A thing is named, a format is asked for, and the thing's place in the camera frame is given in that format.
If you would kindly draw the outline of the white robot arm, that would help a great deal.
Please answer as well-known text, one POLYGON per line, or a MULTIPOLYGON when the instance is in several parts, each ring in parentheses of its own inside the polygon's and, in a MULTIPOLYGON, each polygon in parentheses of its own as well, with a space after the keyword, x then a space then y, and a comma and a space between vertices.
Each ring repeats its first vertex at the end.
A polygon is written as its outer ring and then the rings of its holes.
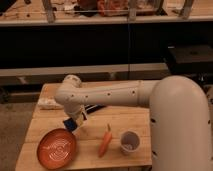
POLYGON ((55 101, 74 119, 87 104, 146 107, 151 119, 152 171, 213 171, 208 99, 185 76, 83 87, 79 77, 68 75, 55 101))

